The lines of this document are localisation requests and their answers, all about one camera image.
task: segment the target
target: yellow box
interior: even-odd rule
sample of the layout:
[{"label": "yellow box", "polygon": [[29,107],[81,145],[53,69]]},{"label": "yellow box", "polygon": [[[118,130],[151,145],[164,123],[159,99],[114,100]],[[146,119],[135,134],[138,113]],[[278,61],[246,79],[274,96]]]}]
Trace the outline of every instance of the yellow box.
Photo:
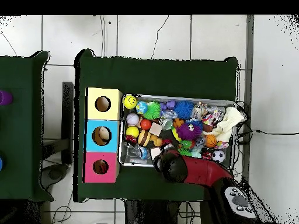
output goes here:
[{"label": "yellow box", "polygon": [[118,89],[87,87],[85,95],[87,93],[87,118],[89,120],[120,120],[122,93]]}]

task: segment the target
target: blue box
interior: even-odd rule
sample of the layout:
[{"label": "blue box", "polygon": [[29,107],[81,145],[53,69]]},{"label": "blue box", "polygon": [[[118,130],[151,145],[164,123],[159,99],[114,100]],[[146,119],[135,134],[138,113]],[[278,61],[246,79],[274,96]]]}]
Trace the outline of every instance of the blue box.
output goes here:
[{"label": "blue box", "polygon": [[[106,145],[97,145],[92,139],[92,133],[97,127],[106,127],[111,133],[111,140]],[[119,144],[119,121],[87,120],[86,151],[87,152],[117,152]]]}]

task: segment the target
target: metal tray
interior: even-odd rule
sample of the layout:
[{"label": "metal tray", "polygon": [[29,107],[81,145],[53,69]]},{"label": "metal tray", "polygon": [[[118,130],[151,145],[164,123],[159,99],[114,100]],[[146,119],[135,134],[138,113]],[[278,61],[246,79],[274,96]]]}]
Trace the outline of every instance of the metal tray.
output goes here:
[{"label": "metal tray", "polygon": [[[188,100],[194,104],[197,102],[202,102],[207,104],[208,106],[218,106],[218,107],[237,107],[235,102],[233,101],[228,101],[228,100],[207,100],[207,99],[193,99],[193,98],[181,98],[181,97],[168,97],[168,96],[151,96],[151,95],[138,95],[136,97],[138,101],[144,101],[144,102],[164,102],[166,103],[169,100],[175,100],[177,102],[179,101],[184,101]],[[126,161],[127,157],[127,145],[126,142],[124,142],[125,139],[125,133],[126,129],[128,127],[128,124],[126,122],[126,117],[129,113],[132,113],[135,111],[135,109],[127,109],[123,106],[122,101],[121,101],[121,111],[123,111],[123,116],[121,117],[120,120],[120,135],[119,135],[119,163],[122,166],[141,166],[141,167],[153,167],[151,159],[148,159],[145,164],[141,163],[131,163]],[[232,168],[233,164],[233,159],[234,159],[234,146],[235,146],[235,127],[232,129],[232,135],[230,138],[230,146],[226,149],[226,159],[222,162],[222,165],[224,165],[227,168]]]}]

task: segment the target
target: dark green tabletop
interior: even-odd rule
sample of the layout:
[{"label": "dark green tabletop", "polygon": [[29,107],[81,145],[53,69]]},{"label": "dark green tabletop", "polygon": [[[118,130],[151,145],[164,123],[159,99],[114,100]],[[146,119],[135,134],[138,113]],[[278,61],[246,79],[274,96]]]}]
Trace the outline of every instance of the dark green tabletop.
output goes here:
[{"label": "dark green tabletop", "polygon": [[30,58],[0,57],[0,89],[13,102],[0,106],[0,199],[48,201],[52,197],[39,183],[42,144],[41,82],[48,52]]},{"label": "dark green tabletop", "polygon": [[82,50],[75,59],[74,199],[128,198],[191,201],[203,199],[203,187],[168,183],[150,167],[123,166],[114,184],[83,183],[85,88],[118,89],[123,94],[235,100],[238,61],[171,61],[98,58]]}]

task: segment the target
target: pink box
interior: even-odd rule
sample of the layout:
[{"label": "pink box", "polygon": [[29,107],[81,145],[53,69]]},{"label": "pink box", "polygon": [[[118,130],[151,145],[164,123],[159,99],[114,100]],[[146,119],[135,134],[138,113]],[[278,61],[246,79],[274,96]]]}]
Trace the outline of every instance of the pink box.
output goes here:
[{"label": "pink box", "polygon": [[[97,160],[104,160],[108,169],[104,174],[98,174],[93,170],[93,164]],[[119,163],[117,162],[117,153],[113,152],[86,152],[85,178],[84,183],[115,183],[119,172]]]}]

